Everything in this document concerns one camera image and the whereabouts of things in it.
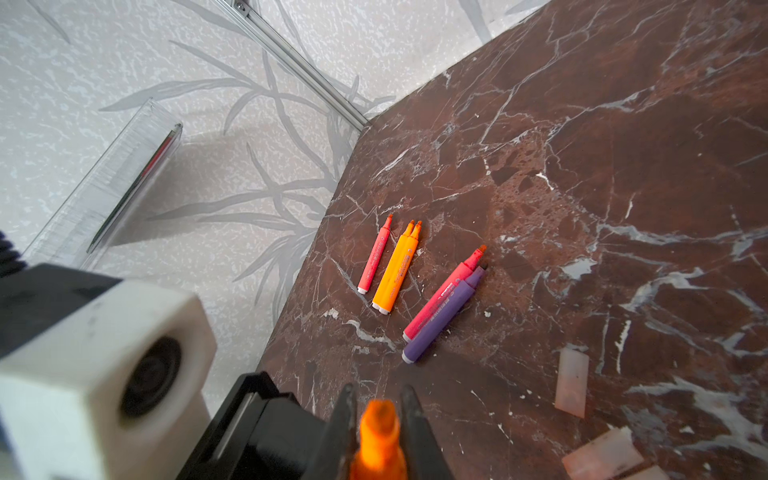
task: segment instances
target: pink eraser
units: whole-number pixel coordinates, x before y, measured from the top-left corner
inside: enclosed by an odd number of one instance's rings
[[[584,418],[584,407],[587,405],[588,373],[588,356],[576,350],[560,350],[558,389],[554,394],[554,407],[556,409]]]
[[[658,465],[654,465],[642,472],[626,477],[624,480],[670,480],[670,478]]]
[[[563,457],[572,480],[608,480],[643,462],[628,427],[612,429]]]

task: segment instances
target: red marker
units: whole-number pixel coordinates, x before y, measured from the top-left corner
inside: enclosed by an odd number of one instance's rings
[[[456,286],[458,286],[458,283],[461,280],[467,280],[469,276],[472,275],[472,272],[477,268],[478,262],[482,258],[483,252],[485,252],[485,248],[485,245],[481,245],[480,248],[475,250],[467,260],[461,262],[456,267],[456,270],[453,270],[448,276],[448,279],[437,289],[435,295],[432,295],[432,298],[429,299],[426,305],[424,305],[422,311],[416,315],[413,321],[406,327],[406,331],[402,333],[402,338],[405,339],[406,342],[410,342],[416,337],[416,334],[419,333],[429,319],[435,315],[435,312],[440,307],[442,301],[451,294]]]
[[[384,246],[389,238],[389,226],[392,225],[392,215],[389,215],[384,222],[384,227],[379,230],[379,236],[376,237],[376,242],[373,243],[371,249],[371,256],[368,257],[368,263],[366,263],[366,269],[362,271],[360,277],[360,283],[357,284],[357,291],[360,293],[368,293],[368,289],[371,288],[373,282],[373,275],[376,273],[376,268],[379,266],[379,261],[382,259],[382,253],[384,252]]]

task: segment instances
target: wallpaper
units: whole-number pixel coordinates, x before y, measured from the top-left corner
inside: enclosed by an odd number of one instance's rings
[[[547,1],[248,3],[339,91],[352,95],[361,113],[372,118]]]
[[[256,368],[357,131],[213,2],[11,0],[0,18],[0,228],[20,250],[148,98],[184,122],[96,270],[200,296],[215,411]]]

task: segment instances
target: black circular hole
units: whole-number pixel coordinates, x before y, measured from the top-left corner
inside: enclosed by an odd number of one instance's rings
[[[131,374],[120,410],[136,418],[152,410],[165,398],[181,366],[181,345],[164,336],[141,357]]]

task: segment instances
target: marble table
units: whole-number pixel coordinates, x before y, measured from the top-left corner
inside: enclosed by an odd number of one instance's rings
[[[260,368],[322,417],[345,382],[362,402],[414,385],[459,479],[567,478],[562,456],[624,425],[671,478],[762,478],[767,18],[554,0],[399,102],[360,138]],[[356,284],[389,213],[425,226],[384,316]],[[477,295],[406,365],[402,330],[481,243]],[[583,420],[553,406],[564,347],[590,357]]]

